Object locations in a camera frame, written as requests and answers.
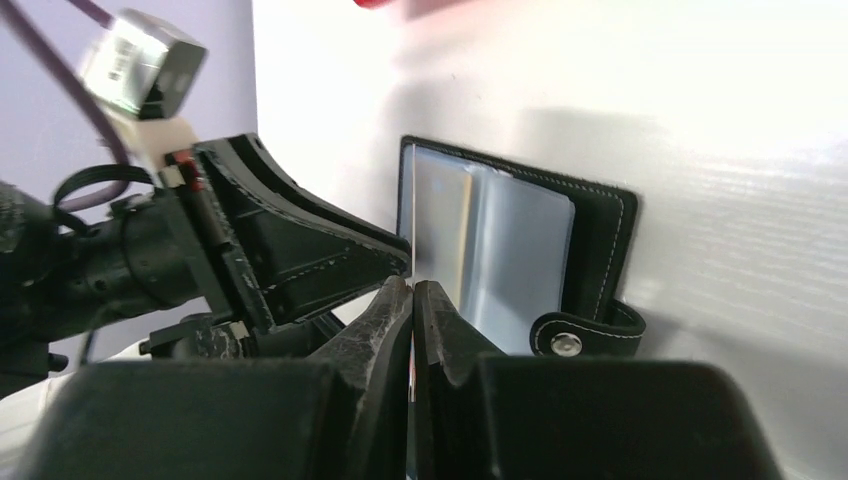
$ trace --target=card holder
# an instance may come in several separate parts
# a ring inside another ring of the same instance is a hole
[[[645,322],[638,312],[615,299],[636,222],[638,199],[633,192],[414,136],[403,137],[401,155],[409,145],[486,165],[566,195],[575,213],[562,303],[560,311],[542,315],[533,323],[531,349],[537,355],[581,357],[636,353]],[[400,182],[403,175],[401,161]]]

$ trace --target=purple cable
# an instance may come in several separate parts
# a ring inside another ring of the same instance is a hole
[[[112,23],[112,15],[109,14],[106,10],[100,8],[99,5],[90,1],[90,0],[68,0],[73,6],[80,9],[80,11],[95,22],[99,23],[103,28],[109,28],[109,25]]]
[[[30,53],[38,58],[74,103],[83,111],[85,116],[88,117],[89,121],[94,124],[97,132],[112,152],[115,163],[129,165],[130,159],[124,148],[124,144],[118,138],[118,134],[112,127],[112,124],[109,123],[106,115],[100,110],[100,107],[97,106],[76,75],[65,65],[65,62],[56,54],[38,30],[35,29],[26,15],[21,12],[12,0],[0,0],[0,14],[2,14],[0,16],[6,20],[12,31],[17,35],[18,40],[26,45]],[[128,186],[129,184],[127,182],[114,182],[103,190],[62,202],[61,206],[64,210],[76,212],[102,205],[121,196],[127,191]]]

